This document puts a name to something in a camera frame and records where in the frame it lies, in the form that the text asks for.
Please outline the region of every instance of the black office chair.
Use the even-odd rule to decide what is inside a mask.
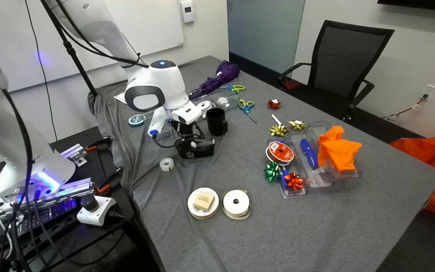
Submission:
[[[365,77],[393,33],[393,29],[371,28],[325,20],[313,48],[311,63],[295,64],[280,75],[279,83],[285,91],[290,91],[289,84],[283,82],[283,79],[289,80],[287,75],[298,67],[310,65],[308,85],[300,88],[299,91],[318,92],[321,99],[329,100],[329,107],[337,108],[339,101],[348,104],[345,105],[345,115],[342,119],[346,122],[353,122],[353,109],[375,87],[374,84],[365,80]],[[366,83],[366,86],[357,95],[362,82]]]

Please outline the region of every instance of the green-handled scissors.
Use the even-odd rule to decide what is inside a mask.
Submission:
[[[248,115],[248,117],[250,117],[251,120],[253,120],[253,122],[255,122],[256,124],[258,123],[258,122],[256,122],[255,119],[253,119],[251,117],[251,115],[249,115],[249,110],[251,110],[254,107],[254,102],[253,101],[246,102],[243,99],[240,99],[238,101],[238,106],[245,113],[245,115]]]
[[[225,86],[224,88],[227,88],[228,90],[232,91],[233,93],[238,94],[240,91],[246,90],[246,87],[243,85],[232,85],[232,86]]]

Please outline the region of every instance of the black mug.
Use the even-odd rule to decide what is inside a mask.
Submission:
[[[214,136],[223,135],[228,132],[228,122],[226,113],[222,108],[212,108],[206,112],[207,128]]]

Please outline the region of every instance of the chair backrest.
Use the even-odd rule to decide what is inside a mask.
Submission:
[[[325,20],[313,49],[308,85],[353,100],[393,33]]]

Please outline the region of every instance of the thermostat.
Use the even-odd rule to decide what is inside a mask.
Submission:
[[[194,4],[191,0],[181,1],[181,13],[185,23],[194,22]]]

